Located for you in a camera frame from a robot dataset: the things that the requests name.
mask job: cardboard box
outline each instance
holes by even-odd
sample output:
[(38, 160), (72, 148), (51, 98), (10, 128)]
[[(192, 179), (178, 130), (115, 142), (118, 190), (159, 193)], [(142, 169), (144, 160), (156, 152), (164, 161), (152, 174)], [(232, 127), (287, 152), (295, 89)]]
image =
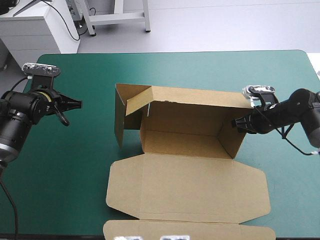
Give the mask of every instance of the cardboard box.
[(116, 85), (115, 134), (140, 130), (144, 154), (116, 161), (106, 203), (138, 220), (110, 220), (106, 240), (189, 235), (191, 240), (274, 240), (239, 225), (271, 210), (265, 174), (233, 160), (245, 133), (232, 127), (249, 102), (236, 92)]

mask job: white cabinet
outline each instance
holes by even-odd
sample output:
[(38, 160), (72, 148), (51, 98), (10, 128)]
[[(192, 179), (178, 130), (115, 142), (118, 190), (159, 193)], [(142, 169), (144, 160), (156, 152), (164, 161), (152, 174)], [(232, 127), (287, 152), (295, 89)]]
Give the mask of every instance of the white cabinet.
[[(37, 62), (44, 54), (75, 54), (80, 41), (73, 40), (59, 14), (44, 2), (32, 6), (13, 17), (31, 0), (20, 3), (8, 13), (0, 15), (0, 39), (19, 66)], [(78, 33), (64, 0), (50, 2), (63, 16), (74, 38)]]

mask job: cardboard flap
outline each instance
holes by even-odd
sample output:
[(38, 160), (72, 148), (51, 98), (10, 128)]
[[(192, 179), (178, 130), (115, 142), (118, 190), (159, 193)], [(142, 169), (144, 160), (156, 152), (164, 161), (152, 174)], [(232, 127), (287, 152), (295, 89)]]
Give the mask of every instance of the cardboard flap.
[(115, 120), (114, 134), (119, 146), (122, 146), (124, 129), (140, 129), (141, 112), (126, 116), (127, 100), (150, 88), (148, 85), (119, 84), (115, 85)]
[(126, 116), (153, 101), (231, 108), (250, 108), (248, 101), (240, 92), (151, 86), (127, 100)]
[(144, 240), (159, 240), (168, 235), (189, 235), (191, 240), (275, 240), (268, 227), (238, 224), (198, 222), (111, 220), (103, 226), (106, 240), (119, 236), (141, 236)]
[(146, 153), (110, 169), (107, 205), (141, 220), (238, 224), (270, 212), (265, 174), (242, 163)]

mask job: open cardboard box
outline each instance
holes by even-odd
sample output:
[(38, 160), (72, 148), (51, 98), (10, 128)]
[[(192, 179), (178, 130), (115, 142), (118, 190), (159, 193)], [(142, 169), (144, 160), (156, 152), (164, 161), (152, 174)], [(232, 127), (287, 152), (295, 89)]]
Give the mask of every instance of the open cardboard box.
[(139, 220), (109, 220), (106, 240), (274, 240), (267, 227), (240, 223), (271, 210), (265, 174), (233, 160), (245, 133), (232, 127), (250, 104), (236, 92), (116, 85), (115, 134), (140, 130), (144, 154), (116, 161), (106, 203)]

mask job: metal stand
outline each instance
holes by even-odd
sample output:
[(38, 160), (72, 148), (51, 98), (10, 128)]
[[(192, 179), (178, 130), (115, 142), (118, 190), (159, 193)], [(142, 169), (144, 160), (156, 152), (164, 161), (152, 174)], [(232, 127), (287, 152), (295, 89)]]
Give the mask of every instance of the metal stand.
[(91, 36), (96, 35), (95, 26), (109, 24), (124, 24), (132, 22), (145, 22), (145, 31), (149, 33), (150, 13), (148, 0), (142, 0), (143, 12), (124, 13), (124, 0), (114, 0), (114, 13), (104, 15), (91, 15), (87, 0), (79, 0), (83, 16)]

